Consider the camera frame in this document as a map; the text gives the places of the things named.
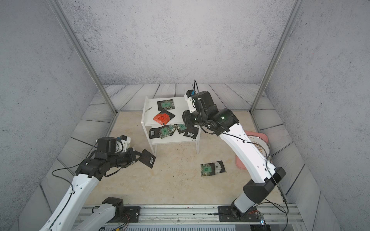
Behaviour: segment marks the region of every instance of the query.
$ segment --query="red wire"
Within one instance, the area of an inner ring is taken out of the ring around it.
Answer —
[[[253,211],[249,212],[248,214],[252,214],[252,213],[254,213],[254,212],[260,212],[260,211],[258,211],[258,210],[253,210]]]
[[[128,217],[128,215],[125,214],[125,216],[127,217],[127,224],[125,225],[126,227],[125,227],[125,229],[123,231],[125,231],[127,229],[128,223],[130,223],[130,218]]]

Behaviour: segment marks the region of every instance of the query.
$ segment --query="mounting plate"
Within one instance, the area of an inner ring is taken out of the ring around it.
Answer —
[[[124,208],[125,208],[124,213],[129,215],[130,223],[139,222],[140,206],[125,206]],[[117,222],[125,223],[127,222],[127,217],[123,216],[123,218]]]
[[[219,215],[218,219],[220,222],[260,222],[261,221],[258,213],[257,214],[246,213],[244,214],[244,216],[240,218],[240,220],[236,220],[231,214],[231,206],[218,206],[218,212],[222,214],[228,214],[228,215]]]

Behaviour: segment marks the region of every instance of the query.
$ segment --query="white shelf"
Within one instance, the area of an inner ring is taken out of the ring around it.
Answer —
[[[168,136],[163,139],[161,138],[149,139],[147,127],[151,127],[151,128],[162,127],[161,124],[153,120],[153,118],[156,115],[158,115],[158,113],[160,113],[160,111],[158,111],[157,102],[163,101],[163,100],[169,100],[169,99],[172,99],[174,101],[175,109],[168,110],[168,112],[174,114],[175,117],[172,118],[166,125],[184,123],[182,119],[182,114],[184,113],[184,111],[189,110],[188,103],[184,97],[171,97],[171,98],[158,98],[158,99],[148,99],[148,97],[145,97],[144,110],[141,116],[141,124],[144,129],[145,135],[148,139],[152,153],[155,156],[157,155],[157,145],[159,144],[194,142],[195,141],[194,143],[195,143],[196,152],[199,154],[199,144],[200,144],[199,141],[200,141],[200,136],[201,136],[201,129],[198,125],[196,126],[198,128],[198,134],[196,136],[196,139],[184,136],[184,133],[180,134],[177,130],[172,136]]]
[[[168,112],[175,115],[173,119],[171,119],[167,125],[179,124],[184,123],[182,119],[182,114],[184,111],[189,110],[188,104],[185,101],[184,97],[172,97],[172,98],[159,98],[159,99],[147,99],[145,108],[144,108],[144,125],[145,126],[153,126],[158,125],[159,123],[154,121],[153,118],[160,113],[158,111],[158,101],[172,99],[174,101],[175,109],[168,110]]]
[[[159,127],[162,127],[162,125],[158,124],[158,126],[157,125],[152,126],[152,128],[159,128]],[[161,138],[150,139],[150,142],[153,145],[158,145],[158,144],[164,144],[164,143],[182,143],[182,142],[199,141],[199,137],[200,137],[200,131],[199,130],[198,130],[198,134],[196,136],[196,139],[184,136],[184,134],[185,133],[180,134],[176,130],[175,133],[172,136],[167,136],[167,137],[164,137],[163,139],[161,139]]]

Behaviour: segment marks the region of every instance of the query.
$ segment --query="pink tray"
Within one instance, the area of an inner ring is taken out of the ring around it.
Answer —
[[[263,133],[258,133],[258,132],[247,132],[245,131],[245,134],[247,136],[257,136],[257,137],[260,137],[261,139],[263,139],[266,143],[269,143],[269,139],[267,138],[267,135],[263,134]],[[242,161],[239,159],[239,157],[237,155],[235,155],[236,157],[236,166],[240,169],[246,169],[246,167],[243,165]]]

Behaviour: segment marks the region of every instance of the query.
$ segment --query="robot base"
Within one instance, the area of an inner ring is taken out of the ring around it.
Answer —
[[[234,218],[231,213],[231,206],[218,206],[218,219],[220,222],[260,222],[262,217],[260,217],[260,213],[252,213],[248,214],[245,213],[240,220]],[[256,207],[251,207],[248,211],[255,211],[257,210]]]

